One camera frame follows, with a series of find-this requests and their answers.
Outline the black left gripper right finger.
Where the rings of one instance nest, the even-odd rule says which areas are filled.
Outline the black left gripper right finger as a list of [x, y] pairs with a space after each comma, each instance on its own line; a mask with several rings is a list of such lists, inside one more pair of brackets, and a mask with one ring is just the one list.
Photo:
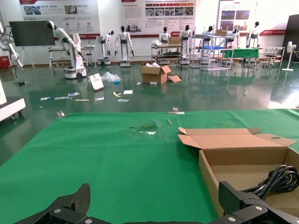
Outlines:
[[219, 183], [219, 204], [226, 213], [213, 224], [297, 224], [299, 218], [269, 206], [254, 194]]

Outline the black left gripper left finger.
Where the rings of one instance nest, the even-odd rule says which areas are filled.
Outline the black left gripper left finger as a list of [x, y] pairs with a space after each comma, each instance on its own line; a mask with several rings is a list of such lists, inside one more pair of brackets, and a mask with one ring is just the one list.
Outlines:
[[18, 224], [106, 224], [107, 221], [90, 217], [90, 184], [84, 183], [73, 194], [60, 196], [46, 209], [17, 221]]

